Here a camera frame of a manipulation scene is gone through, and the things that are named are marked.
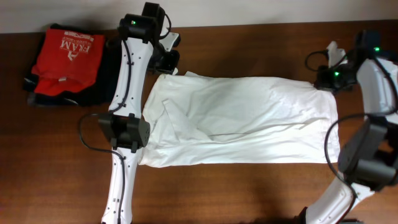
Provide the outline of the white t-shirt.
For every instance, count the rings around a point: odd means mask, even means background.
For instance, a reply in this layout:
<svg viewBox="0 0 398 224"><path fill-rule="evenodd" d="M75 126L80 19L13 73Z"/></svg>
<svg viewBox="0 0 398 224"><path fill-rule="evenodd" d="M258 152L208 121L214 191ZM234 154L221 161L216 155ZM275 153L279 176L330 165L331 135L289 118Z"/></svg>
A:
<svg viewBox="0 0 398 224"><path fill-rule="evenodd" d="M277 77L161 75L143 110L150 138L140 164L326 163L335 97L309 82ZM340 143L334 127L331 162Z"/></svg>

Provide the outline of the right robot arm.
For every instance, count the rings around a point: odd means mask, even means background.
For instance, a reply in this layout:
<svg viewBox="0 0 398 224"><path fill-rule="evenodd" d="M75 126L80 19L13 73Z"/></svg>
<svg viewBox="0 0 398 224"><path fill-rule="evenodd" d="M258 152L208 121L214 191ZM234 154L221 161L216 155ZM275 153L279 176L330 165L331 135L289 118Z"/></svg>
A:
<svg viewBox="0 0 398 224"><path fill-rule="evenodd" d="M351 50L346 52L331 42L321 52L328 65L315 70L315 88L338 93L359 85L364 111L337 119L328 128L323 150L335 178L294 223L357 223L346 217L355 206L384 187L397 185L397 55L381 49L380 44L379 32L362 30ZM355 118L364 123L344 145L338 166L333 167L328 156L331 132Z"/></svg>

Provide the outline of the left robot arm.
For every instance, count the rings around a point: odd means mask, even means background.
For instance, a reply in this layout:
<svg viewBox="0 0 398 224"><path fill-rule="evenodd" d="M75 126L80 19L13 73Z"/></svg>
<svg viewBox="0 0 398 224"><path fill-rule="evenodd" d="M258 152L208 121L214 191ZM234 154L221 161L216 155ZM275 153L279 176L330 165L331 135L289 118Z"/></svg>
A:
<svg viewBox="0 0 398 224"><path fill-rule="evenodd" d="M177 74L180 35L157 3L144 4L139 15L120 20L121 66L112 102L99 126L111 145L113 160L105 224L132 222L132 193L139 157L149 141L150 124L142 118L142 92L148 72Z"/></svg>

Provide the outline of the dark folded clothes stack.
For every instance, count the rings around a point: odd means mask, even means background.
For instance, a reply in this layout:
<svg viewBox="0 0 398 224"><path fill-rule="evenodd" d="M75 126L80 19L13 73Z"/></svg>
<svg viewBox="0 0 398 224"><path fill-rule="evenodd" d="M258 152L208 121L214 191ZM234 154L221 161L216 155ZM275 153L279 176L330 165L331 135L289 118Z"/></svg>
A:
<svg viewBox="0 0 398 224"><path fill-rule="evenodd" d="M61 26L60 24L52 24L49 29L61 29L80 32L89 35L103 35L99 32L90 32L88 30L79 29L72 26ZM38 51L34 57L29 71L26 73L23 82L23 90L29 93L29 103L37 106L94 106L102 103L109 103L116 91L116 84L119 76L119 69L121 66L121 43L118 39L109 40L105 36L105 43L103 47L103 55L101 64L99 66L96 82L94 85L78 92L72 93L64 91L57 96L47 96L34 92L38 84L39 77L32 73L32 67L37 61L37 57L44 44L45 34L42 36Z"/></svg>

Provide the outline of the red folded FRAM t-shirt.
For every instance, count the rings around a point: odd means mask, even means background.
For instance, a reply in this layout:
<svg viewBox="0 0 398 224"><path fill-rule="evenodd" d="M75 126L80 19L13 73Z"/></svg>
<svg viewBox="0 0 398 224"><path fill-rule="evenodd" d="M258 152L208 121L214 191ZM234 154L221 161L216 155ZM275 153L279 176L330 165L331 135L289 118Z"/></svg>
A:
<svg viewBox="0 0 398 224"><path fill-rule="evenodd" d="M35 93L57 96L78 93L96 82L105 36L49 29L32 73L39 77Z"/></svg>

